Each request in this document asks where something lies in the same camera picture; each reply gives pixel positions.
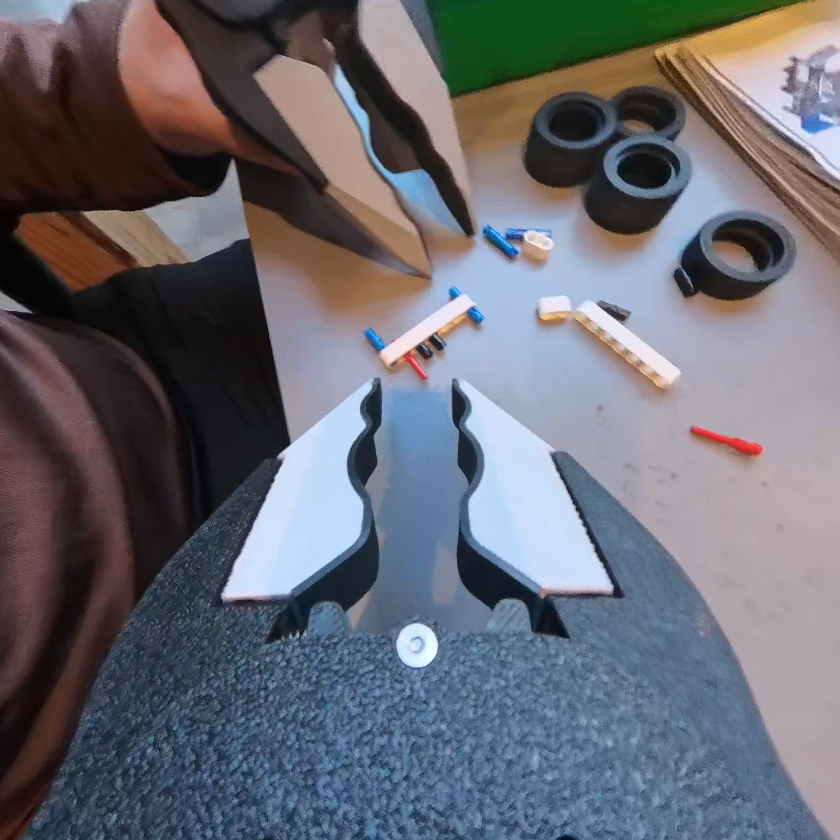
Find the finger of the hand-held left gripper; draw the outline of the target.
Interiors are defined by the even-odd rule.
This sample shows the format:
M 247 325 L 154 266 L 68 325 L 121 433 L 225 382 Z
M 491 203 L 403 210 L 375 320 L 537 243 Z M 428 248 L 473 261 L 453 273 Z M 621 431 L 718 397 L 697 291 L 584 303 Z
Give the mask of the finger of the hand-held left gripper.
M 464 234 L 476 234 L 466 158 L 448 87 L 401 2 L 359 1 L 336 47 L 369 120 L 374 157 L 394 175 L 425 172 Z
M 432 267 L 414 221 L 374 165 L 338 89 L 318 66 L 286 56 L 254 75 L 259 88 L 325 179 L 328 202 L 380 250 L 418 277 Z

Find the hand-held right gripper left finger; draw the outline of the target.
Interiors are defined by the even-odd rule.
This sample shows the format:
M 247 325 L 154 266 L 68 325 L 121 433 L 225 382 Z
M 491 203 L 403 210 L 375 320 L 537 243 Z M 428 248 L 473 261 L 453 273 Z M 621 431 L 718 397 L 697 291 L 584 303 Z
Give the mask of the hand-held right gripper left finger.
M 379 545 L 366 484 L 381 423 L 374 378 L 280 453 L 223 603 L 354 604 L 372 588 Z

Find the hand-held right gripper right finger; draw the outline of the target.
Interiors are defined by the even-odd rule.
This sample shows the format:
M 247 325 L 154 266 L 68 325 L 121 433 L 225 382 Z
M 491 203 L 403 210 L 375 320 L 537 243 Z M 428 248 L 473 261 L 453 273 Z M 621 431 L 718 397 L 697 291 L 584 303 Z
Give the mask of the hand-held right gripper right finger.
M 616 586 L 576 507 L 555 451 L 464 379 L 452 383 L 460 502 L 458 567 L 479 599 L 612 597 Z

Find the white toy beam with pins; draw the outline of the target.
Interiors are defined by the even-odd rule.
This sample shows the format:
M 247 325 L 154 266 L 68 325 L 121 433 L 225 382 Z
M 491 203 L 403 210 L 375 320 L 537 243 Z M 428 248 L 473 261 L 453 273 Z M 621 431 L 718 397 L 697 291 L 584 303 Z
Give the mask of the white toy beam with pins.
M 449 300 L 443 307 L 429 314 L 424 320 L 401 334 L 379 350 L 379 358 L 385 368 L 392 368 L 400 360 L 424 343 L 433 334 L 443 334 L 448 328 L 457 325 L 464 319 L 471 320 L 472 311 L 478 312 L 477 304 L 466 294 L 460 294 Z

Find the person's left forearm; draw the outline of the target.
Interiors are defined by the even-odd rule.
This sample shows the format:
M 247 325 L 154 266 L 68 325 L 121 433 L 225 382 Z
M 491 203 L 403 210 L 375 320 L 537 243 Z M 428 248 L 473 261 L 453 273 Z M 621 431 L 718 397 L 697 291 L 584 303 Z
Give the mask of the person's left forearm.
M 59 23 L 2 20 L 1 210 L 139 211 L 215 193 L 227 154 L 175 154 L 141 127 L 119 74 L 127 2 Z

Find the grey desk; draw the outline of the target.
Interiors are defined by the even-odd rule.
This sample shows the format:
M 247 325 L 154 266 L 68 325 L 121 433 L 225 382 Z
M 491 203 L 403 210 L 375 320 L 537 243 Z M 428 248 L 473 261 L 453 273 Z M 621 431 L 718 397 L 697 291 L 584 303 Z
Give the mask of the grey desk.
M 573 456 L 665 546 L 707 601 L 758 701 L 784 765 L 838 838 L 838 263 L 694 112 L 679 136 L 690 183 L 664 221 L 608 234 L 579 187 L 533 181 L 522 146 L 539 106 L 562 91 L 609 98 L 666 87 L 651 47 L 455 100 L 477 221 L 550 228 L 543 264 L 509 260 L 449 220 L 422 173 L 394 176 L 427 241 L 433 278 L 385 268 L 292 226 L 261 206 L 245 218 L 291 438 L 380 376 L 379 465 L 369 484 L 381 561 L 354 627 L 390 629 L 422 614 L 452 631 L 488 610 L 455 567 L 456 465 L 450 386 L 462 377 Z M 699 228 L 720 214 L 770 217 L 796 258 L 758 296 L 683 298 L 673 278 Z M 364 336 L 386 344 L 443 307 L 457 287 L 484 314 L 439 334 L 422 381 L 403 359 L 385 368 Z M 662 389 L 571 314 L 541 322 L 538 300 L 574 309 L 604 300 L 680 371 Z M 697 425 L 757 442 L 759 457 L 693 437 Z

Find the person's left hand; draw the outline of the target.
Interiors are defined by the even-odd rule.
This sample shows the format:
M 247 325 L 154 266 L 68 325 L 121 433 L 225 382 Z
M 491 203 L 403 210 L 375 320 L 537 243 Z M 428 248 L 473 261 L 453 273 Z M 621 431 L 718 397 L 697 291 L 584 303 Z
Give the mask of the person's left hand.
M 132 1 L 119 37 L 119 75 L 138 121 L 174 154 L 228 154 L 277 172 L 300 172 L 231 122 L 204 87 L 189 50 L 155 2 Z

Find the black rubber toy tire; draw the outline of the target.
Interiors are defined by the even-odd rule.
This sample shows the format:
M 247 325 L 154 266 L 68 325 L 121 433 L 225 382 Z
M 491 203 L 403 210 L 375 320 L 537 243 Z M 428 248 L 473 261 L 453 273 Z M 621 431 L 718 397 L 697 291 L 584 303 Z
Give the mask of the black rubber toy tire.
M 565 92 L 547 100 L 532 120 L 524 165 L 537 182 L 551 187 L 586 182 L 617 134 L 611 101 L 589 92 Z
M 616 114 L 616 136 L 620 140 L 650 134 L 675 141 L 686 125 L 686 105 L 676 94 L 661 87 L 625 88 L 611 98 L 610 104 Z
M 671 140 L 639 134 L 605 153 L 584 190 L 584 210 L 604 230 L 638 235 L 658 226 L 692 175 L 688 153 Z
M 721 244 L 735 245 L 752 259 L 752 268 L 737 268 L 718 254 Z M 707 220 L 683 250 L 682 266 L 697 294 L 721 301 L 758 296 L 785 277 L 795 264 L 796 246 L 781 223 L 757 213 L 724 213 Z

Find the green plastic box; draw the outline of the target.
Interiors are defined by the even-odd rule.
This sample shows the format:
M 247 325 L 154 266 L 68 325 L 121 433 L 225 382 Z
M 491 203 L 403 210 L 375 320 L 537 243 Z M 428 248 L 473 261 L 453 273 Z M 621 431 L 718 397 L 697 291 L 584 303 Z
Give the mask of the green plastic box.
M 456 96 L 738 22 L 791 1 L 429 1 Z

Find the person's black trousers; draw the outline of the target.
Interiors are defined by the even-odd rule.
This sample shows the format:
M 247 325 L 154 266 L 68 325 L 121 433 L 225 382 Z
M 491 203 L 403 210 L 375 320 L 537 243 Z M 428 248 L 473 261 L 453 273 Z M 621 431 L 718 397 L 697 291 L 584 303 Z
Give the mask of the person's black trousers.
M 125 270 L 69 304 L 163 385 L 182 430 L 195 524 L 290 444 L 248 239 L 188 264 Z

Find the long white toy beam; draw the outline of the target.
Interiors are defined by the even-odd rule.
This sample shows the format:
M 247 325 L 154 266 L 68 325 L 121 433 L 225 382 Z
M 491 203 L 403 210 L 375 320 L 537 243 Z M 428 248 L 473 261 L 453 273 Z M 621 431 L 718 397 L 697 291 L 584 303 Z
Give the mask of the long white toy beam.
M 679 369 L 593 301 L 583 301 L 574 319 L 661 389 L 673 387 Z

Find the person's brown shirt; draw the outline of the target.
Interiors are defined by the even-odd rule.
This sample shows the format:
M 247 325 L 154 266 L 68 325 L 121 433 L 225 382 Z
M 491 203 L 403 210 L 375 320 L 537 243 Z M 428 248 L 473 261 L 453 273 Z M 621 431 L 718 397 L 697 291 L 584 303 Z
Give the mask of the person's brown shirt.
M 123 343 L 2 311 L 1 380 L 1 824 L 18 838 L 193 510 L 171 402 Z

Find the open instruction booklet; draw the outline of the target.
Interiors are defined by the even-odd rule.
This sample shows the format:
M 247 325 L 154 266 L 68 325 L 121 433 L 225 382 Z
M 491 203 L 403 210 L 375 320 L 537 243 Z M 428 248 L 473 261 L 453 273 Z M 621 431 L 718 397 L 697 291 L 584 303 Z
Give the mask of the open instruction booklet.
M 663 45 L 660 71 L 839 257 L 839 2 L 803 2 Z

